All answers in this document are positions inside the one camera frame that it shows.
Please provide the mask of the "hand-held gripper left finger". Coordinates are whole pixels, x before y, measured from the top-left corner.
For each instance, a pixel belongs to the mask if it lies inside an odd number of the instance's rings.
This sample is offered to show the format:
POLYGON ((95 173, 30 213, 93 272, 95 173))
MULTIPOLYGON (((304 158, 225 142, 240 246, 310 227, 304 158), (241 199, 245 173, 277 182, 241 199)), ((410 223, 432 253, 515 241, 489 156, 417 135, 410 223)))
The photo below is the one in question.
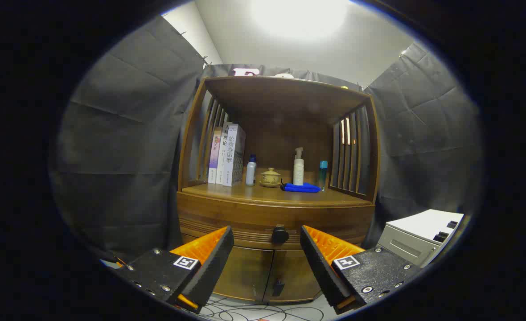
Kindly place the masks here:
POLYGON ((214 292, 233 246, 232 228, 226 226, 172 250, 153 248, 112 273, 150 297, 198 314, 214 292))

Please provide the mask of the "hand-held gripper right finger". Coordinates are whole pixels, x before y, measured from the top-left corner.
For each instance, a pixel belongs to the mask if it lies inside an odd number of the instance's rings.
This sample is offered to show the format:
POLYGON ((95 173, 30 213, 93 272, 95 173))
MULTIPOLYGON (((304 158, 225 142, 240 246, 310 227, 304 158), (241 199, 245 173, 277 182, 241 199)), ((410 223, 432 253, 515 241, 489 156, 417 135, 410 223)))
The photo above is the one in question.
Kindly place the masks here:
POLYGON ((385 247, 365 250, 307 225, 300 227, 300 246, 336 314, 393 294, 422 270, 385 247))

